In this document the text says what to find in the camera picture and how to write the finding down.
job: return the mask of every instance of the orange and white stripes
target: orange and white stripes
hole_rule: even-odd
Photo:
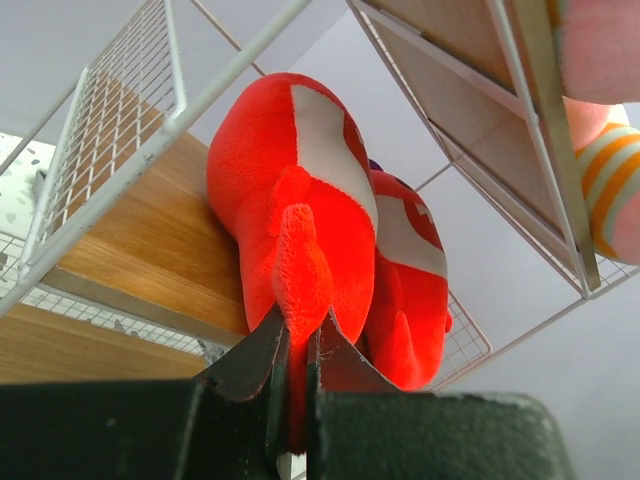
[[[625,261],[614,239],[620,213],[640,191],[640,131],[609,123],[576,158],[594,246],[608,258]]]

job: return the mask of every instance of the pink fabric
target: pink fabric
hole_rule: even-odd
[[[567,96],[612,105],[640,101],[640,2],[568,0],[561,48]]]
[[[624,263],[640,265],[640,192],[620,209],[613,228],[613,250]]]
[[[564,98],[573,150],[580,150],[593,142],[604,129],[611,106],[579,102]]]

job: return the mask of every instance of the stuffed animal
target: stuffed animal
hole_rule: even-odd
[[[637,0],[547,0],[566,96],[602,105],[640,101]]]
[[[309,336],[331,306],[355,342],[371,304],[378,217],[369,175],[344,105],[293,73],[251,84],[209,150],[209,201],[238,242],[249,328],[277,302],[291,332],[294,453],[305,448]]]
[[[372,168],[379,230],[364,336],[376,369],[399,388],[417,390],[435,377],[451,329],[447,262],[420,196]]]
[[[640,132],[619,105],[640,100],[640,3],[548,0],[547,6],[594,247],[640,265]]]

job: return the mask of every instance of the white wall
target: white wall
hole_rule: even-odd
[[[640,478],[640,276],[450,390],[530,394],[554,414],[580,480]]]
[[[287,0],[201,0],[245,44]],[[122,28],[142,0],[3,1],[0,7],[0,131],[24,135]],[[175,0],[185,84],[195,97],[235,54],[189,0]],[[345,11],[343,0],[312,2],[258,60],[267,72],[286,70]],[[192,128],[211,141],[242,89],[257,76],[247,72]],[[37,138],[55,143],[58,115]]]
[[[350,12],[293,70],[335,91],[371,158],[413,186],[445,164]],[[632,120],[640,111],[631,111]],[[496,349],[578,299],[456,172],[421,191],[450,265],[454,292]],[[588,304],[452,389],[522,391],[560,421],[581,480],[640,478],[640,277]]]

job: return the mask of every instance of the red fin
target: red fin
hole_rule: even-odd
[[[289,448],[293,453],[301,453],[306,444],[309,336],[322,324],[333,295],[331,271],[316,242],[313,212],[308,205],[291,205],[282,212],[273,285],[291,332]]]
[[[403,311],[396,311],[389,319],[392,328],[384,348],[373,357],[373,365],[398,388],[413,390],[420,377],[420,365],[411,337],[409,322]]]
[[[453,317],[451,316],[451,312],[447,310],[447,319],[444,324],[444,333],[449,333],[451,328],[453,327]]]
[[[400,280],[400,274],[398,273],[398,269],[395,267],[393,263],[388,261],[386,258],[384,261],[387,265],[387,274],[389,275],[389,288],[391,289],[391,298],[393,301],[393,305],[396,309],[400,310],[404,305],[404,289],[402,288],[402,281]]]
[[[296,203],[302,203],[311,186],[311,176],[302,167],[286,167],[271,192],[269,234],[273,237],[280,232],[280,223],[284,209]]]

